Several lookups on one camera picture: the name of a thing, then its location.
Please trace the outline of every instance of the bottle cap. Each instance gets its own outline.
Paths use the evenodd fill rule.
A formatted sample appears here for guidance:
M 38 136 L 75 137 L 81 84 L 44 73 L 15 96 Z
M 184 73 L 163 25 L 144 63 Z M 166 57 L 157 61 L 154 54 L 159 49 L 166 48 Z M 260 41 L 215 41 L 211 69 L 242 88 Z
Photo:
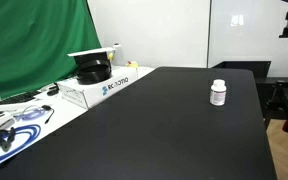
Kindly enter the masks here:
M 225 86 L 225 81 L 222 79 L 215 79 L 213 85 L 216 87 L 222 87 Z

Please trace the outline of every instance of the green backdrop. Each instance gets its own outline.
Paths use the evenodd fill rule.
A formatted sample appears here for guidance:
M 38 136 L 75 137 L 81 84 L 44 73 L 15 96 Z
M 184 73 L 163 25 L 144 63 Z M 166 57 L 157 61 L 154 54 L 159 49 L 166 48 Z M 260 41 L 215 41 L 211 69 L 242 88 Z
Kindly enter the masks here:
M 0 95 L 64 78 L 68 53 L 100 47 L 86 0 L 0 0 Z

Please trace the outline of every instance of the white wall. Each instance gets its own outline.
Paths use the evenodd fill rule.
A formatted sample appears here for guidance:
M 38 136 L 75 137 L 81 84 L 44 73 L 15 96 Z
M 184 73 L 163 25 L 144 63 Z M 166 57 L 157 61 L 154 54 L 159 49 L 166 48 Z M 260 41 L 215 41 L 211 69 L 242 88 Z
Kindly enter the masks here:
M 271 60 L 269 76 L 288 76 L 288 39 L 278 38 L 287 11 L 280 0 L 213 0 L 209 67 L 225 60 Z
M 209 0 L 88 0 L 103 47 L 122 45 L 115 64 L 206 67 Z

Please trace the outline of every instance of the white box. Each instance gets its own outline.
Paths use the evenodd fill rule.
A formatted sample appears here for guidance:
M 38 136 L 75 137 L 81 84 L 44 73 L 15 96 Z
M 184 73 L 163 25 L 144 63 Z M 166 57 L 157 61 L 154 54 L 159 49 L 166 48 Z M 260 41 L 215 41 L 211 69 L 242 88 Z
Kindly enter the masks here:
M 106 81 L 80 85 L 76 78 L 57 83 L 63 97 L 85 109 L 91 108 L 137 80 L 135 68 L 115 66 L 112 77 Z

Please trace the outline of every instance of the blue cable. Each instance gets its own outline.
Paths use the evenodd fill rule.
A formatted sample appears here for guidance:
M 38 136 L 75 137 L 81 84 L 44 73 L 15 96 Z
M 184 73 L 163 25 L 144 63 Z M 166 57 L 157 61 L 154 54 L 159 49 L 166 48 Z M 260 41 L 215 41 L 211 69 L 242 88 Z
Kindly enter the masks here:
M 28 144 L 32 143 L 40 135 L 41 127 L 37 124 L 32 124 L 28 126 L 15 128 L 15 131 L 16 131 L 16 134 L 29 134 L 29 138 L 26 140 L 25 143 L 23 143 L 21 146 L 17 147 L 13 151 L 0 156 L 0 161 L 14 155 L 15 153 L 19 152 L 21 149 L 26 147 Z
M 45 114 L 45 110 L 43 109 L 34 109 L 32 112 L 24 114 L 22 113 L 21 115 L 17 116 L 16 119 L 22 119 L 24 121 L 30 121 L 37 119 Z

